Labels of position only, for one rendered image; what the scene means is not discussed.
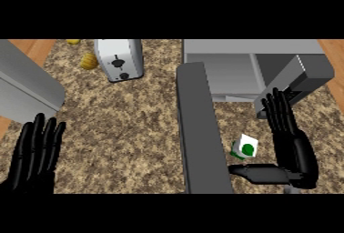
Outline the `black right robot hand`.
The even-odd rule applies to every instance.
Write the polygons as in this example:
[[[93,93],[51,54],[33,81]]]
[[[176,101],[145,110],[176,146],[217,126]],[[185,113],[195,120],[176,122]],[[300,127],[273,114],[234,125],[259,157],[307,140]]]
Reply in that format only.
[[[313,189],[319,180],[318,158],[307,134],[297,126],[290,101],[276,87],[262,104],[273,136],[276,164],[231,165],[229,172],[256,185]]]

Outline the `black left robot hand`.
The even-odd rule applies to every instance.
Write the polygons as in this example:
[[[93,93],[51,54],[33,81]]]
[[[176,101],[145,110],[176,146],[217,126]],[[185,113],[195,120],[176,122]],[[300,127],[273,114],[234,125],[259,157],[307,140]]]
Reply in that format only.
[[[0,184],[0,195],[51,195],[55,186],[55,169],[61,153],[67,123],[46,119],[39,113],[36,120],[23,126],[14,149],[8,179]]]

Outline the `white green milk carton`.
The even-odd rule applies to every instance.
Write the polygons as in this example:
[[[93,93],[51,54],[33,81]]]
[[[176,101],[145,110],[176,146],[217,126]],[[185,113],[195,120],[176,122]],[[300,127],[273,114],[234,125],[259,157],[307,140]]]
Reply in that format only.
[[[241,160],[256,157],[259,150],[259,140],[254,137],[242,134],[240,138],[232,142],[231,155]]]

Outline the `dark grey microwave door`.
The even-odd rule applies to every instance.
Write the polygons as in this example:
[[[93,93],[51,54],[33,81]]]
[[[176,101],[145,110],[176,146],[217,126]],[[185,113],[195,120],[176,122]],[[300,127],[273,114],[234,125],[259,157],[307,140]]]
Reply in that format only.
[[[203,62],[176,71],[180,147],[188,194],[232,194],[232,181]]]

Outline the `grey microwave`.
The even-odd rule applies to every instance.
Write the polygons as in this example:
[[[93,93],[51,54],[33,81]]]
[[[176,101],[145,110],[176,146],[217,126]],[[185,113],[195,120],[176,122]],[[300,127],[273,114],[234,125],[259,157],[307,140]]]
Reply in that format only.
[[[297,103],[336,76],[315,39],[186,39],[183,61],[204,63],[216,102],[251,102],[266,118],[262,99],[275,90]]]

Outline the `large grey appliance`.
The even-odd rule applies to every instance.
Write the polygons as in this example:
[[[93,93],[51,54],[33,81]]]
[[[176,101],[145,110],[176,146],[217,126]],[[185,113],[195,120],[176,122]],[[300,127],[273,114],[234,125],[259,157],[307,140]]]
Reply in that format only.
[[[0,39],[0,116],[25,123],[37,113],[52,117],[65,102],[65,89],[21,49]]]

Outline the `yellow ridged squash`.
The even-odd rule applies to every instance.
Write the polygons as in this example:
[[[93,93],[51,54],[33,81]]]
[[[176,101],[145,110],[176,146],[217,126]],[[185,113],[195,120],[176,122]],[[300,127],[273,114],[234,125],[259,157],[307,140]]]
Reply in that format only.
[[[92,53],[86,53],[82,59],[82,68],[93,69],[98,67],[98,57]]]

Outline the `silver toaster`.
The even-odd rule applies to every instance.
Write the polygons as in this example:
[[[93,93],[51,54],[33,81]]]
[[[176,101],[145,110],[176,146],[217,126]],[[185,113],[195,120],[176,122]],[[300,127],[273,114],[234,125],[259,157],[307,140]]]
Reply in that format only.
[[[141,39],[96,39],[95,53],[111,83],[144,76]]]

